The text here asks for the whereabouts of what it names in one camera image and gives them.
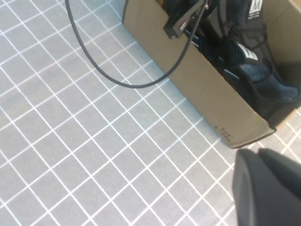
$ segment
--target black cord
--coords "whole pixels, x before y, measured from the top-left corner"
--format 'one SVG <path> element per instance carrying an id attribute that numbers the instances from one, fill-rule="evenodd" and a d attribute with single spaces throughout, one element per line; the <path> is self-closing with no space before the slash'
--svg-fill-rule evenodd
<path id="1" fill-rule="evenodd" d="M 130 84 L 126 84 L 126 83 L 123 83 L 123 82 L 120 82 L 112 77 L 110 77 L 106 72 L 104 72 L 98 65 L 97 63 L 93 60 L 93 58 L 91 57 L 91 55 L 89 54 L 87 48 L 85 47 L 85 44 L 83 43 L 80 35 L 79 35 L 79 32 L 77 30 L 77 27 L 76 27 L 76 24 L 74 22 L 74 19 L 73 19 L 73 15 L 72 15 L 72 12 L 71 12 L 71 8 L 70 8 L 70 3 L 69 3 L 69 0 L 65 0 L 65 4 L 66 4 L 66 8 L 67 8 L 67 12 L 68 12 L 68 16 L 69 16 L 69 19 L 70 19 L 70 22 L 71 22 L 71 25 L 72 25 L 72 28 L 73 28 L 73 31 L 75 33 L 75 36 L 77 38 L 77 40 L 79 41 L 79 44 L 81 46 L 81 48 L 83 49 L 84 53 L 86 54 L 86 56 L 88 57 L 89 61 L 93 64 L 93 66 L 105 77 L 107 78 L 108 80 L 114 82 L 115 84 L 117 85 L 120 85 L 120 86 L 123 86 L 123 87 L 126 87 L 126 88 L 132 88 L 132 89 L 142 89 L 142 88 L 146 88 L 146 87 L 150 87 L 150 86 L 153 86 L 159 82 L 161 82 L 162 80 L 164 80 L 165 78 L 167 78 L 172 72 L 175 71 L 175 69 L 179 66 L 179 64 L 181 63 L 181 61 L 183 60 L 188 48 L 189 48 L 189 45 L 191 44 L 191 41 L 193 39 L 193 36 L 198 28 L 198 24 L 202 18 L 202 15 L 206 9 L 206 5 L 208 4 L 208 1 L 209 0 L 204 0 L 204 4 L 202 5 L 199 13 L 198 13 L 198 17 L 196 19 L 196 22 L 195 22 L 195 25 L 192 29 L 192 32 L 190 34 L 190 37 L 188 38 L 187 42 L 186 42 L 186 45 L 181 53 L 181 55 L 179 56 L 178 60 L 176 61 L 176 63 L 174 64 L 174 66 L 166 73 L 164 74 L 162 77 L 160 77 L 159 79 L 155 80 L 155 81 L 152 81 L 150 83 L 147 83 L 147 84 L 143 84 L 143 85 L 130 85 Z"/>

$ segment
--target cardboard box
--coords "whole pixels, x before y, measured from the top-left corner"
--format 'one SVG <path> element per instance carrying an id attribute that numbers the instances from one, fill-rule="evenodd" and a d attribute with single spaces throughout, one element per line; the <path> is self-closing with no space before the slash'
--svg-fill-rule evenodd
<path id="1" fill-rule="evenodd" d="M 264 0 L 269 44 L 285 77 L 301 83 L 301 0 Z M 123 23 L 138 43 L 167 72 L 187 37 L 170 40 L 163 26 L 167 14 L 156 0 L 127 0 Z M 295 106 L 275 112 L 269 122 L 260 117 L 191 45 L 171 81 L 231 148 L 274 133 Z"/>

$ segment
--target black plastic object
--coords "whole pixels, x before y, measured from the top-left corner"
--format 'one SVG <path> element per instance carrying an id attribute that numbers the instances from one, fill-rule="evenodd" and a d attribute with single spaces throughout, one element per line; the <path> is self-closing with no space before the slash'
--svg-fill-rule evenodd
<path id="1" fill-rule="evenodd" d="M 300 226 L 301 165 L 269 149 L 239 150 L 233 194 L 239 226 Z"/>
<path id="2" fill-rule="evenodd" d="M 180 38 L 189 22 L 197 17 L 203 4 L 204 0 L 165 0 L 163 9 L 168 13 L 169 18 L 163 30 L 168 37 L 170 39 Z"/>

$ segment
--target gray tile floor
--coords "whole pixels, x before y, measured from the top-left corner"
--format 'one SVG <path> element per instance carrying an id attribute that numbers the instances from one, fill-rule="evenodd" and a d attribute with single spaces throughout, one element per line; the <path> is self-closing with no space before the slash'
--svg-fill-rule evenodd
<path id="1" fill-rule="evenodd" d="M 72 0 L 110 75 L 162 72 L 121 24 L 124 0 Z M 301 114 L 251 145 L 300 162 Z M 0 0 L 0 225 L 229 225 L 235 150 L 166 80 L 117 87 L 87 61 L 63 1 Z"/>

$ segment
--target white label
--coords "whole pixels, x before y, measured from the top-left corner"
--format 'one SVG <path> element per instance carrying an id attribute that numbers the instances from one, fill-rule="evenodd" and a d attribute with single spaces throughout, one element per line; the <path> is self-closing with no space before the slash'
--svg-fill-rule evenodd
<path id="1" fill-rule="evenodd" d="M 252 0 L 249 14 L 261 11 L 263 0 Z"/>
<path id="2" fill-rule="evenodd" d="M 253 60 L 258 60 L 258 57 L 254 52 L 248 50 L 246 47 L 244 47 L 241 44 L 238 44 L 238 46 L 243 50 L 246 58 L 253 59 Z"/>

